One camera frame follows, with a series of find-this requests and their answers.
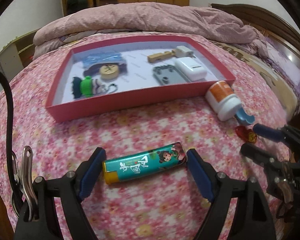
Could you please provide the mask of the teal cartoon lighter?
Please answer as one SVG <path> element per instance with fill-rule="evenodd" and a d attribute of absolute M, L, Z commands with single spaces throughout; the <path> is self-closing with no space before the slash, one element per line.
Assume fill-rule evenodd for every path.
<path fill-rule="evenodd" d="M 138 179 L 183 165 L 187 156 L 180 142 L 103 162 L 106 184 Z"/>

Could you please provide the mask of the white usb wall charger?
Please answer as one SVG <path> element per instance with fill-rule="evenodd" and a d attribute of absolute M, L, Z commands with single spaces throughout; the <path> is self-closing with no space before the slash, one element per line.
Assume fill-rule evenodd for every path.
<path fill-rule="evenodd" d="M 186 46 L 177 46 L 174 50 L 175 57 L 194 57 L 194 51 Z"/>

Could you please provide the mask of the red heart trinket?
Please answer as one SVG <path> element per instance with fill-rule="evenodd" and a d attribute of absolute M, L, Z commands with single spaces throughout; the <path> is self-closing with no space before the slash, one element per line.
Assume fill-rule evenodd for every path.
<path fill-rule="evenodd" d="M 237 126 L 235 128 L 237 136 L 244 142 L 255 144 L 257 142 L 257 134 L 252 129 L 247 129 L 245 126 Z"/>

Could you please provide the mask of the pink flowered bedsheet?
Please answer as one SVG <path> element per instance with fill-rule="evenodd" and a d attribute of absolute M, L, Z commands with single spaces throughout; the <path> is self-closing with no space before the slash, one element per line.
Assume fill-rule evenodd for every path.
<path fill-rule="evenodd" d="M 256 122 L 272 128 L 286 124 L 286 111 L 257 71 L 205 38 L 188 36 L 230 69 L 236 77 L 232 87 Z M 79 45 L 110 38 L 114 35 L 95 35 L 47 53 L 10 82 L 12 146 L 19 162 L 24 146 L 32 147 L 33 179 L 59 178 L 75 170 L 97 147 L 104 148 L 111 159 L 179 141 L 185 150 L 195 148 L 215 170 L 235 179 L 255 175 L 262 189 L 267 188 L 263 169 L 239 153 L 243 141 L 235 133 L 236 119 L 220 122 L 201 96 L 56 123 L 45 104 L 66 55 Z M 14 228 L 17 217 L 11 208 L 6 165 L 6 107 L 1 91 L 0 196 Z M 183 166 L 113 186 L 106 185 L 102 177 L 83 208 L 99 239 L 193 239 L 209 203 Z"/>

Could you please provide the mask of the orange white pill bottle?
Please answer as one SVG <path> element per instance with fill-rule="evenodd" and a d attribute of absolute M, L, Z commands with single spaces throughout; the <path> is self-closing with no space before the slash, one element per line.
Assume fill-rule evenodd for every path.
<path fill-rule="evenodd" d="M 214 83 L 207 90 L 205 98 L 220 121 L 233 118 L 242 107 L 241 100 L 226 81 Z"/>

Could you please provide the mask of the silver clamp left wrist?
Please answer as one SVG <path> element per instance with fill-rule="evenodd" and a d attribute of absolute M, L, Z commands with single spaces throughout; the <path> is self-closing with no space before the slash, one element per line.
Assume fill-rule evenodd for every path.
<path fill-rule="evenodd" d="M 28 205 L 29 214 L 25 216 L 27 222 L 34 219 L 38 207 L 38 199 L 32 185 L 32 160 L 33 151 L 30 146 L 24 147 L 20 166 L 18 166 L 15 153 L 12 152 L 13 178 L 17 192 L 12 192 L 11 204 L 17 217 L 19 217 L 23 204 Z"/>

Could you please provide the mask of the green dress cartoon figurine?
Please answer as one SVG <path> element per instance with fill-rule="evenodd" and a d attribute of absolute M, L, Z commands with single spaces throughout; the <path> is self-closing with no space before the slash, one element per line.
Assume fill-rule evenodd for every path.
<path fill-rule="evenodd" d="M 99 79 L 86 76 L 83 79 L 73 77 L 71 91 L 74 99 L 90 98 L 97 95 L 112 94 L 118 90 L 118 85 L 111 83 L 106 85 Z"/>

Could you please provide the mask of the red shallow cardboard box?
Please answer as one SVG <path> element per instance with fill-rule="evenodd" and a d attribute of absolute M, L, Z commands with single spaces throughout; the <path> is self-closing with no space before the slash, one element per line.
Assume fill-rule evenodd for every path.
<path fill-rule="evenodd" d="M 177 85 L 161 86 L 153 77 L 156 66 L 174 65 L 177 57 L 149 63 L 147 56 L 164 51 L 174 51 L 177 46 L 186 46 L 194 51 L 194 60 L 207 68 L 207 76 L 198 81 Z M 114 80 L 102 80 L 100 75 L 93 76 L 102 83 L 118 85 L 112 94 L 97 95 L 90 98 L 74 99 L 71 91 L 73 77 L 84 78 L 82 59 L 95 53 L 121 53 L 126 60 L 127 72 Z M 232 85 L 235 77 L 207 49 L 195 40 L 185 36 L 142 35 L 120 37 L 86 44 L 70 50 L 60 66 L 52 83 L 46 101 L 46 110 L 57 122 L 64 122 L 138 107 L 175 99 L 202 96 L 218 81 Z"/>

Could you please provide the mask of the white earbuds case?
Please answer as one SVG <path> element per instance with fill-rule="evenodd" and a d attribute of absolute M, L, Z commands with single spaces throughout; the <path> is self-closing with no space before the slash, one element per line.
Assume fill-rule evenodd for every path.
<path fill-rule="evenodd" d="M 190 81 L 198 81 L 207 76 L 207 68 L 191 57 L 177 58 L 174 64 Z"/>

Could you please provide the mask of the dark wooden headboard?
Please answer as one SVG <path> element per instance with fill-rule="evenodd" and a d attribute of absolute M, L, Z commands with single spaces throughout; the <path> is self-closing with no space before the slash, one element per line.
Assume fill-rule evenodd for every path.
<path fill-rule="evenodd" d="M 210 6 L 232 14 L 244 24 L 255 27 L 300 68 L 300 34 L 284 19 L 255 5 L 212 3 Z"/>

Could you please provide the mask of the blue foil packet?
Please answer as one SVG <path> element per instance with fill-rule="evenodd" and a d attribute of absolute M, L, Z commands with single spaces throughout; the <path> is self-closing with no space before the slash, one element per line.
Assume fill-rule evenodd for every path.
<path fill-rule="evenodd" d="M 107 63 L 126 63 L 121 53 L 95 53 L 90 54 L 82 59 L 83 67 L 88 68 L 95 64 L 107 64 Z"/>

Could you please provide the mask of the wooden key-shaped piece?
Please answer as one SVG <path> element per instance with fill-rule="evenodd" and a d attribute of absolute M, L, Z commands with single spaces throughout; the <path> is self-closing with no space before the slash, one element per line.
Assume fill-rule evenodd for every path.
<path fill-rule="evenodd" d="M 155 63 L 155 62 L 158 62 L 158 61 L 163 61 L 163 60 L 166 60 L 166 59 L 170 59 L 174 56 L 175 56 L 174 51 L 164 51 L 164 52 L 148 55 L 147 56 L 147 61 L 149 63 Z"/>

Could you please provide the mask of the small white bedside shelf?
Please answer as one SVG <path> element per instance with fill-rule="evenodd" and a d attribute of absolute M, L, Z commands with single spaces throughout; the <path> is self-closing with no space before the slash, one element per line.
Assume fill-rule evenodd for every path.
<path fill-rule="evenodd" d="M 16 37 L 0 51 L 0 71 L 11 81 L 33 59 L 35 45 L 33 38 L 38 29 Z"/>

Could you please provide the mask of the pink quilted duvet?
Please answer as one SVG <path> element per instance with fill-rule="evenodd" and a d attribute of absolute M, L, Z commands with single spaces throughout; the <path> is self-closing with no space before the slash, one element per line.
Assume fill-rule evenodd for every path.
<path fill-rule="evenodd" d="M 154 31 L 199 35 L 211 41 L 233 44 L 262 58 L 269 56 L 265 37 L 234 15 L 211 7 L 140 2 L 109 4 L 81 10 L 39 29 L 34 38 L 34 58 L 67 42 L 95 33 Z"/>

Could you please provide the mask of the wooden face doll keychain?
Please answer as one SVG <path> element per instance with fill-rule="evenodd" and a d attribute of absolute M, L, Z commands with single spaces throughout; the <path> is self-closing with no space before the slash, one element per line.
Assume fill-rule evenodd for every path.
<path fill-rule="evenodd" d="M 126 63 L 98 63 L 95 64 L 83 72 L 84 76 L 96 76 L 100 75 L 102 80 L 114 80 L 119 77 L 120 74 L 127 72 Z"/>

